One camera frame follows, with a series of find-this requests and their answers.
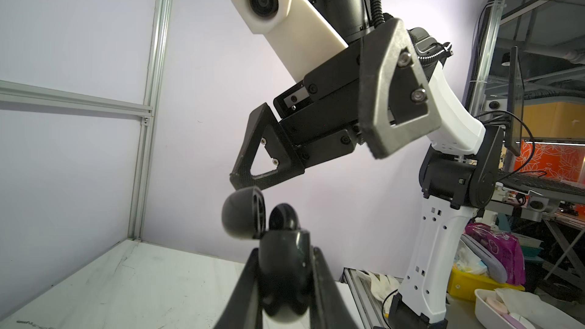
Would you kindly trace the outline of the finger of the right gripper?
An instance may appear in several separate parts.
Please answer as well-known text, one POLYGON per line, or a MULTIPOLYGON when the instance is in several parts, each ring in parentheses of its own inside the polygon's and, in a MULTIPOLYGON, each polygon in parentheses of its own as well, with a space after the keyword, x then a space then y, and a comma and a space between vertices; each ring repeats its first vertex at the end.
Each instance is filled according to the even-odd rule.
POLYGON ((393 18, 361 41, 358 121, 376 159, 440 129, 442 120, 404 22, 393 18))
POLYGON ((236 190, 246 187, 265 190, 303 175, 304 172, 301 158, 268 104, 264 103, 254 109, 249 115, 242 147, 229 176, 232 186, 236 190), (260 148, 271 158, 274 168, 255 174, 252 166, 260 148))

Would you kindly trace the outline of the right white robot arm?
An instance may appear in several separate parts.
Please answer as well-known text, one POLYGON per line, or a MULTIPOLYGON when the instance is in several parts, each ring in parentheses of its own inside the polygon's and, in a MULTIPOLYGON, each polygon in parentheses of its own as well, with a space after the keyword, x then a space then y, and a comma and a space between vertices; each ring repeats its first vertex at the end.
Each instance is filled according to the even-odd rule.
POLYGON ((263 190, 366 145, 387 158, 421 137, 423 215, 406 277, 388 314, 393 328, 445 328, 459 239, 490 201, 504 132, 472 116, 443 74, 451 46, 382 10, 382 0, 232 0, 265 37, 295 84, 248 118, 230 175, 222 225, 256 240, 219 328, 260 328, 264 316, 313 328, 353 328, 321 250, 296 211, 268 212, 263 190))

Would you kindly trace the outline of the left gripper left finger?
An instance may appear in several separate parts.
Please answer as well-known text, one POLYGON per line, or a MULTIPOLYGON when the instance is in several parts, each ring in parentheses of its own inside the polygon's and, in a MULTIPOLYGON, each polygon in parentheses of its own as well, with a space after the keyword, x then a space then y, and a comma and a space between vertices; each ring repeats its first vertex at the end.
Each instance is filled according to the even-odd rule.
POLYGON ((263 309, 260 304, 259 249, 251 251, 236 286, 215 329, 262 329, 263 309))

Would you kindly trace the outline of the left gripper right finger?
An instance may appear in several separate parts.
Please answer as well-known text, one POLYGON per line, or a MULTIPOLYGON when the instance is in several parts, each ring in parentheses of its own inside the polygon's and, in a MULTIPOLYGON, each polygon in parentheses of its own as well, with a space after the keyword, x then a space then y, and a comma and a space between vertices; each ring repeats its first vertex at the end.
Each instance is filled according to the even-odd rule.
POLYGON ((320 248, 312 247, 310 328, 358 328, 342 298, 320 248))

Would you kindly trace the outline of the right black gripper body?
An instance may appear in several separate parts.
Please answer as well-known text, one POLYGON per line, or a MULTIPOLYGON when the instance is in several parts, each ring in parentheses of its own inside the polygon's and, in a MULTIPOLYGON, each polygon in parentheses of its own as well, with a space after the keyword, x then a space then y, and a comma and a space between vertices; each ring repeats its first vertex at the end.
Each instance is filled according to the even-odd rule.
POLYGON ((273 101, 280 126, 306 167, 356 149, 360 54, 360 42, 350 44, 273 101))

